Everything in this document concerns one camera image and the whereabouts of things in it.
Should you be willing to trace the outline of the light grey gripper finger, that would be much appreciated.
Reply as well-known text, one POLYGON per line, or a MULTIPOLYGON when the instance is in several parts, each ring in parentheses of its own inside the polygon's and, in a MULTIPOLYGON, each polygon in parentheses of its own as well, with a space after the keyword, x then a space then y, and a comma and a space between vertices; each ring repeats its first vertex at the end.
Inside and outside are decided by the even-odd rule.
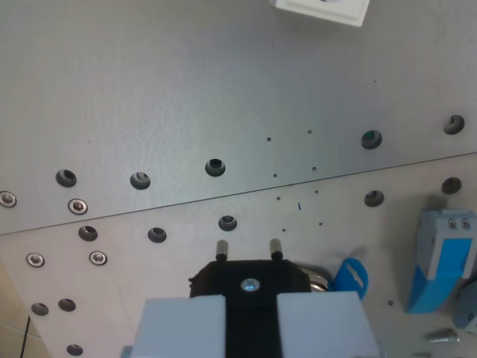
POLYGON ((380 357, 382 350, 356 292, 277 296, 284 357, 380 357))
POLYGON ((121 356, 225 357, 225 297, 148 299, 134 342, 121 356))

